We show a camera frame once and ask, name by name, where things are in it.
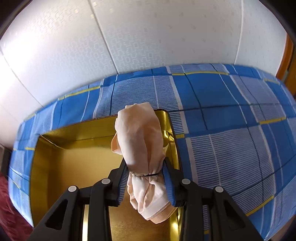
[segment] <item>golden tray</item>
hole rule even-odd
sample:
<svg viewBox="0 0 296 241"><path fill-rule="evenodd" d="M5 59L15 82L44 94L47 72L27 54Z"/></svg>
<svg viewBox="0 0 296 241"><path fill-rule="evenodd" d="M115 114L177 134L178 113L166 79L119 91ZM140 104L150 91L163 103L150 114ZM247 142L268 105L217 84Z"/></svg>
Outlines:
<svg viewBox="0 0 296 241"><path fill-rule="evenodd" d="M156 110L164 140L166 156L180 169L175 135L169 114ZM71 185L92 186L118 168L122 156L111 151L117 116L73 124L40 135L33 158L30 179L30 205L36 226L55 201ZM160 224L146 221L129 202L125 192L119 207L109 207L113 241L179 240L183 209ZM83 215L82 240L87 240L88 205Z"/></svg>

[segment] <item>plaid tablecloth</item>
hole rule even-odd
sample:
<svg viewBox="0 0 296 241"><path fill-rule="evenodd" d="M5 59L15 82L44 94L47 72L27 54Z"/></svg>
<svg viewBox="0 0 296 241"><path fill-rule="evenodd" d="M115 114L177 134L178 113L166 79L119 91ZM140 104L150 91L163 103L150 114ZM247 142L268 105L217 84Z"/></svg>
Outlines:
<svg viewBox="0 0 296 241"><path fill-rule="evenodd" d="M20 125L9 195L31 225L30 170L39 134L142 102L170 113L185 177L204 187L223 186L264 239L295 214L296 102L290 92L256 68L184 64L94 82Z"/></svg>

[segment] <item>white wall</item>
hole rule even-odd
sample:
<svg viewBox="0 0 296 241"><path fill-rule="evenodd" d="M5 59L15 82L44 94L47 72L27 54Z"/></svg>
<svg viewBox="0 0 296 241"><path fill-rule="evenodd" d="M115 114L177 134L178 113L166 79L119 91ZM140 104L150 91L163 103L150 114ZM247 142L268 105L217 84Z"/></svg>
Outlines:
<svg viewBox="0 0 296 241"><path fill-rule="evenodd" d="M12 147L36 109L116 73L210 62L276 74L285 37L259 0L33 0L0 40L0 143Z"/></svg>

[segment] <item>round metal rivet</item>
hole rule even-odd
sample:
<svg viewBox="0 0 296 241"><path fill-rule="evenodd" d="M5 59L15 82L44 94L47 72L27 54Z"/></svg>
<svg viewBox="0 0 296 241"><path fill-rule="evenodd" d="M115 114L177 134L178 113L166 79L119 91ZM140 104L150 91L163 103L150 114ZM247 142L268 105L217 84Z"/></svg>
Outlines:
<svg viewBox="0 0 296 241"><path fill-rule="evenodd" d="M75 192L76 189L77 189L76 186L70 186L70 187L68 188L68 191L69 191L69 192Z"/></svg>
<svg viewBox="0 0 296 241"><path fill-rule="evenodd" d="M223 192L224 189L223 189L223 187L217 186L217 187L215 187L215 191L216 192Z"/></svg>
<svg viewBox="0 0 296 241"><path fill-rule="evenodd" d="M187 184L191 183L191 181L187 178L184 178L184 179L182 179L182 183L187 185Z"/></svg>
<svg viewBox="0 0 296 241"><path fill-rule="evenodd" d="M109 184L111 181L110 181L110 179L109 178L104 178L103 180L102 180L102 183L103 184Z"/></svg>

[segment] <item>blue plaid fabric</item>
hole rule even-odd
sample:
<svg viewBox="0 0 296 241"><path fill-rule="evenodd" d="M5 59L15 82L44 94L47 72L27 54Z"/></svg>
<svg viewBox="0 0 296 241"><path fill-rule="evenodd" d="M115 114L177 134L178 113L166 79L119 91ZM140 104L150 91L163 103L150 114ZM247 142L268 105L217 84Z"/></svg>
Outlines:
<svg viewBox="0 0 296 241"><path fill-rule="evenodd" d="M31 225L30 170L38 136L143 102L170 113L185 178L223 186L264 239L295 214L296 102L290 92L256 68L184 64L105 78L60 97L20 125L9 195Z"/></svg>

